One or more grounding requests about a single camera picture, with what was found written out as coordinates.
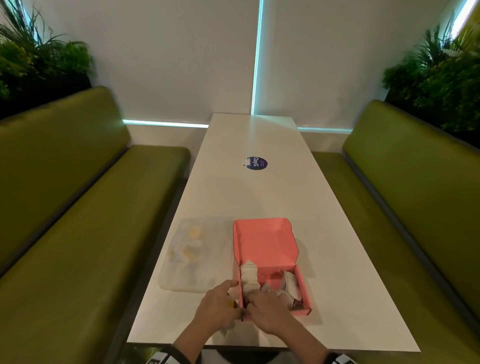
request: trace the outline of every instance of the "pink cardboard box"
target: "pink cardboard box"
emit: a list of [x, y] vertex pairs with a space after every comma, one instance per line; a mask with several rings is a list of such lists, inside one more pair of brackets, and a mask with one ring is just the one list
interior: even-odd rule
[[240, 307], [245, 307], [241, 287], [240, 266], [247, 260], [258, 267], [258, 282], [263, 287], [268, 283], [273, 290], [279, 290], [283, 271], [289, 271], [297, 278], [304, 308], [291, 311], [293, 315], [305, 316], [312, 311], [305, 282], [297, 266], [299, 248], [292, 232], [292, 225], [286, 218], [259, 218], [235, 220], [233, 223], [233, 252], [237, 261]]

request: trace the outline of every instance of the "clear plastic bag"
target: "clear plastic bag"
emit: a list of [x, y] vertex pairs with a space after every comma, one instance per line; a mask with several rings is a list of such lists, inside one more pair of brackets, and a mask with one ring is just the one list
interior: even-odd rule
[[169, 291], [207, 292], [232, 278], [233, 220], [183, 219], [168, 247], [159, 285]]

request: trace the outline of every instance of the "blue sticker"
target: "blue sticker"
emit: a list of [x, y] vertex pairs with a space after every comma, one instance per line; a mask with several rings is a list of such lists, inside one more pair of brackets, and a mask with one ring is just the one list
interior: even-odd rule
[[267, 168], [267, 161], [260, 157], [248, 157], [245, 166], [250, 170], [263, 170]]

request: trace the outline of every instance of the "person's right hand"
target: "person's right hand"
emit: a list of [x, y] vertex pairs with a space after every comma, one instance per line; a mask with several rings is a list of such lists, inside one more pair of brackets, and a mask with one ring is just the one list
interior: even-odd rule
[[276, 292], [252, 292], [247, 297], [247, 311], [257, 327], [275, 336], [280, 336], [284, 330], [297, 321], [287, 309], [286, 297], [277, 296]]

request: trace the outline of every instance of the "bench cushion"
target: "bench cushion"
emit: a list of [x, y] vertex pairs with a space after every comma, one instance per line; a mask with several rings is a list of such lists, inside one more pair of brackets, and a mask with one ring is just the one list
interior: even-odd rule
[[313, 156], [421, 350], [363, 352], [353, 359], [359, 364], [480, 363], [480, 341], [342, 156]]
[[133, 146], [0, 279], [0, 362], [100, 363], [189, 162]]
[[0, 276], [25, 241], [129, 140], [105, 87], [0, 121]]
[[344, 150], [480, 317], [480, 153], [384, 102]]

